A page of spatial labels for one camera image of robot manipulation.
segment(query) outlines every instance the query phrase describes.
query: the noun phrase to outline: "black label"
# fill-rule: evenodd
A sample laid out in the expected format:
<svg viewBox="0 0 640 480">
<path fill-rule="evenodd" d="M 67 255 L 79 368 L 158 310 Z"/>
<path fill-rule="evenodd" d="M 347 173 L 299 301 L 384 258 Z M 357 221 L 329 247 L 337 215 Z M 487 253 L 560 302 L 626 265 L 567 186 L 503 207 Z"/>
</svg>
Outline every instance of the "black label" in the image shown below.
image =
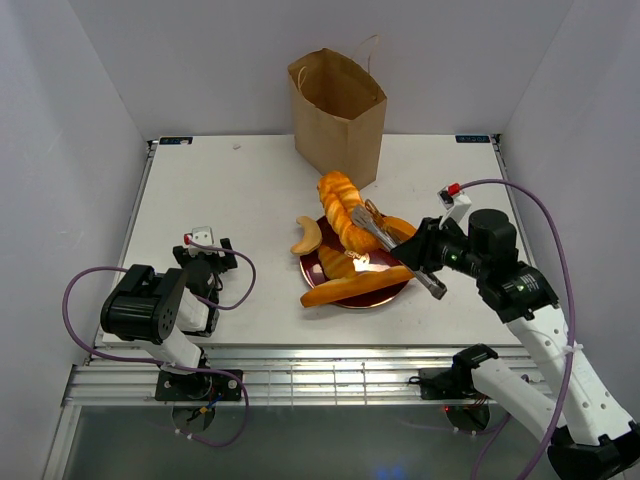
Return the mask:
<svg viewBox="0 0 640 480">
<path fill-rule="evenodd" d="M 456 135 L 456 143 L 491 143 L 488 135 Z"/>
<path fill-rule="evenodd" d="M 191 145 L 193 137 L 162 137 L 160 145 Z"/>
</svg>

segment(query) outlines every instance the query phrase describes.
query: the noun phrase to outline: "red plate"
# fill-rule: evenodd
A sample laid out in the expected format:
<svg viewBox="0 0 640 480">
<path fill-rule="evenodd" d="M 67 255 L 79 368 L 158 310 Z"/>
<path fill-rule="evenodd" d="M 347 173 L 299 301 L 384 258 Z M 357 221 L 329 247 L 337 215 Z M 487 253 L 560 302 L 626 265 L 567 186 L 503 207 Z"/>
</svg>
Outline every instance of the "red plate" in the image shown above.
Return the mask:
<svg viewBox="0 0 640 480">
<path fill-rule="evenodd" d="M 322 243 L 334 250 L 344 252 L 344 247 L 340 243 L 338 235 L 336 235 L 331 228 L 331 225 L 329 225 L 327 217 L 319 219 L 318 225 L 322 231 Z M 364 255 L 360 259 L 354 258 L 353 262 L 357 272 L 382 271 L 389 267 L 400 265 L 400 262 L 393 258 L 388 252 L 380 249 Z M 317 251 L 312 252 L 309 255 L 301 256 L 300 268 L 302 269 L 302 275 L 311 287 L 315 287 L 316 285 L 329 281 L 322 271 L 322 265 L 320 265 Z M 393 298 L 400 293 L 400 290 L 402 290 L 407 283 L 409 282 L 402 282 L 397 285 L 381 288 L 374 292 L 345 298 L 344 300 L 335 302 L 335 304 L 347 308 L 377 307 L 378 305 L 382 305 L 393 300 Z"/>
</svg>

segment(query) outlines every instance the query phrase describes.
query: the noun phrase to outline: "gray floor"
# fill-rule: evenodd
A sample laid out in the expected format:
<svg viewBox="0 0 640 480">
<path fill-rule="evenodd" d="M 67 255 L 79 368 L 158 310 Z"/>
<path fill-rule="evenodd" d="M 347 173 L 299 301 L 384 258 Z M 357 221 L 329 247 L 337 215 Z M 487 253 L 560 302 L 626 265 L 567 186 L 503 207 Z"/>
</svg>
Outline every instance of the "gray floor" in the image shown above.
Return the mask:
<svg viewBox="0 0 640 480">
<path fill-rule="evenodd" d="M 222 440 L 241 409 L 220 408 L 206 435 Z M 494 409 L 491 424 L 502 417 Z M 436 407 L 263 407 L 251 411 L 237 444 L 212 449 L 171 427 L 171 410 L 84 408 L 67 480 L 102 479 L 468 479 L 487 437 L 419 430 L 400 420 L 448 426 Z M 515 421 L 491 447 L 479 479 L 513 479 L 536 446 Z M 535 479 L 557 478 L 546 457 Z"/>
</svg>

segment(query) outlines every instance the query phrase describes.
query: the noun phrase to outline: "cashew-shaped bread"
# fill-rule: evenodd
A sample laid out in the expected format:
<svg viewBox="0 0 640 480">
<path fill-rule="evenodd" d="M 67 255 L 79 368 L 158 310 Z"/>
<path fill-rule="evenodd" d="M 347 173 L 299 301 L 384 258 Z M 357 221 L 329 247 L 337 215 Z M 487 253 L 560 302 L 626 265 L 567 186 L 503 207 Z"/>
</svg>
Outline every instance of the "cashew-shaped bread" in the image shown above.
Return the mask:
<svg viewBox="0 0 640 480">
<path fill-rule="evenodd" d="M 309 217 L 298 217 L 296 223 L 304 229 L 302 240 L 291 247 L 294 255 L 307 255 L 317 249 L 322 243 L 322 232 L 318 223 Z"/>
</svg>

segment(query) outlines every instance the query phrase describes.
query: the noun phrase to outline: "metal tongs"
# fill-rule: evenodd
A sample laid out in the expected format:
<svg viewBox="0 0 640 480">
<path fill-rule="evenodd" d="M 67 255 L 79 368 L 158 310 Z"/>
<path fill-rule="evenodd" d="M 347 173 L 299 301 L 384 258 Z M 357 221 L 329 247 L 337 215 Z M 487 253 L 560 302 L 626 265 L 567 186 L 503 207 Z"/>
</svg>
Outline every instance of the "metal tongs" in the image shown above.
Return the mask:
<svg viewBox="0 0 640 480">
<path fill-rule="evenodd" d="M 384 249 L 390 252 L 401 242 L 383 230 L 382 214 L 378 211 L 373 202 L 371 200 L 367 200 L 365 205 L 366 208 L 362 205 L 357 205 L 356 208 L 353 209 L 353 212 L 351 213 L 351 221 L 357 227 L 363 228 L 376 237 Z M 427 290 L 429 290 L 431 295 L 438 300 L 442 299 L 444 294 L 447 293 L 447 286 L 438 280 L 438 278 L 432 273 L 425 273 L 420 270 L 411 270 L 411 273 L 413 273 L 418 281 L 427 287 Z"/>
</svg>

